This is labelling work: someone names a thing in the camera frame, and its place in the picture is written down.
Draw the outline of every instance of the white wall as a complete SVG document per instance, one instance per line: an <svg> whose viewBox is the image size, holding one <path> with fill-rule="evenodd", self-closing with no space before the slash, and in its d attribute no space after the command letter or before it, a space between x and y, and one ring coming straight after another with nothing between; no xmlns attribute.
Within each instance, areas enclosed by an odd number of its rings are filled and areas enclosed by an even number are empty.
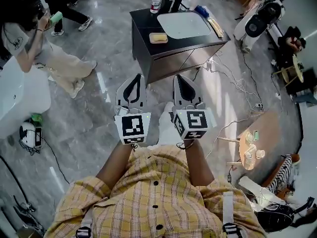
<svg viewBox="0 0 317 238"><path fill-rule="evenodd" d="M303 121L304 139L299 151L301 162L299 163L300 177L295 181L295 198L306 202L309 196L314 197L317 204L317 106L307 108L301 103L301 116ZM308 238L317 227L317 221L302 225L298 228L288 227L281 232L268 235L269 238Z"/></svg>
<svg viewBox="0 0 317 238"><path fill-rule="evenodd" d="M289 26L298 26L302 37L306 37L317 30L317 0L285 0L285 15L278 22L283 33ZM309 37L306 48L299 54L299 58L306 68L314 67L317 72L317 35Z"/></svg>

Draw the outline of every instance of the hand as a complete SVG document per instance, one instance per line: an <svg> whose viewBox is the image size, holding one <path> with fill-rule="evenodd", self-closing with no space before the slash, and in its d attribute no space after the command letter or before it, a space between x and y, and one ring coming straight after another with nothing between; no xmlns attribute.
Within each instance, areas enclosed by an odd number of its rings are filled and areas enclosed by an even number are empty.
<svg viewBox="0 0 317 238"><path fill-rule="evenodd" d="M45 14L39 20L38 29L45 31L46 28L49 26L49 19L50 19L49 13L45 12Z"/></svg>

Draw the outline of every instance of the plastic bottle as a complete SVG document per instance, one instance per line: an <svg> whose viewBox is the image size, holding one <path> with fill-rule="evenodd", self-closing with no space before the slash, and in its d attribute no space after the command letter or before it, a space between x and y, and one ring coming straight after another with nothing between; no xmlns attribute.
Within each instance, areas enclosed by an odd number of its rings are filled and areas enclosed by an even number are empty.
<svg viewBox="0 0 317 238"><path fill-rule="evenodd" d="M157 13L159 11L160 1L161 0L152 0L152 4L150 8L151 13Z"/></svg>

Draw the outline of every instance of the yellow plaid shirt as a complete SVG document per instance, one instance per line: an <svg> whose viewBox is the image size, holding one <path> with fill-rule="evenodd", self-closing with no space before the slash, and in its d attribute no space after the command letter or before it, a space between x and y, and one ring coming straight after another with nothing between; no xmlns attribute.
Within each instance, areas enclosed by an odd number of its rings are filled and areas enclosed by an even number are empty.
<svg viewBox="0 0 317 238"><path fill-rule="evenodd" d="M72 184L60 201L47 238L70 238L93 207L96 237L226 237L222 194L233 191L234 222L249 238L265 237L245 194L224 180L190 183L185 151L161 146L131 153L127 171L112 190L96 177Z"/></svg>

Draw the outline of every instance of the white cable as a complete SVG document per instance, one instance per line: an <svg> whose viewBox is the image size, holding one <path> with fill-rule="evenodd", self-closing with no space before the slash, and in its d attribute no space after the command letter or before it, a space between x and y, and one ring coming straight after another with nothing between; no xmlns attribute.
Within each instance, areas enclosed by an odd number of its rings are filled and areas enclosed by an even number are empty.
<svg viewBox="0 0 317 238"><path fill-rule="evenodd" d="M226 64L224 64L224 63L222 62L222 60L221 60L221 58L219 57L218 54L215 54L215 55L216 55L216 56L218 57L218 59L220 60L221 65L223 65L224 67L226 67L226 68L231 72L233 79L231 79L231 78L228 76L227 73L225 73L225 72L223 72L223 71L220 71L220 70L211 70L211 73L213 73L213 72L219 72L219 73L221 73L221 74L225 74L225 75L229 78L230 83L234 84L235 87L236 87L239 91L244 92L244 93L245 93L245 97L246 97L246 101L248 102L248 104L249 104L249 106L250 106L250 112L249 112L248 118L242 119L242 120L234 120L234 121L231 121L228 125L226 125L226 126L224 126L224 127L221 128L221 130L220 130L218 136L216 137L216 139L215 139L214 142L212 143L210 152L207 154L207 156L205 157L205 159L207 159L207 158L209 157L209 155L212 153L212 151L213 151L213 146L214 146L215 142L217 141L217 139L219 138L219 136L220 136L220 134L221 134L221 132L222 132L223 129L228 128L228 127L229 127L230 125L232 125L233 123L238 123L238 122L241 122L241 121L246 121L246 120L248 120L248 119L251 117L251 112L254 110L254 108L256 107L256 105L253 106L253 107L251 107L251 103L250 103L250 101L249 101L248 98L247 98L247 93L250 94L250 95L254 94L256 97L260 98L256 93L249 93L248 91L246 91L246 81L245 81L245 79L244 79L244 78L241 78L241 79L239 79L239 80L236 80L236 78L235 78L234 75L233 75L232 70L231 70ZM238 83L238 82L241 81L241 80L244 80L244 85L243 85L242 83Z"/></svg>
<svg viewBox="0 0 317 238"><path fill-rule="evenodd" d="M253 108L255 108L255 107L256 107L256 106L253 106L253 107L251 108L248 118L242 119L242 120L238 120L238 121L231 121L228 125L226 125L226 126L224 126L224 127L221 128L221 130L220 130L218 136L216 137L216 139L215 139L214 142L212 143L210 152L207 154L207 156L205 157L205 159L207 159L207 158L209 157L209 155L212 153L213 146L214 146L214 144L216 143L216 140L219 138L219 136L220 136L222 130L225 129L225 128L227 128L227 127L229 127L229 126L232 125L234 122L235 122L235 123L238 123L238 122L241 122L241 121L246 121L246 120L248 120L248 119L250 118L250 116L251 116L251 112L253 111Z"/></svg>

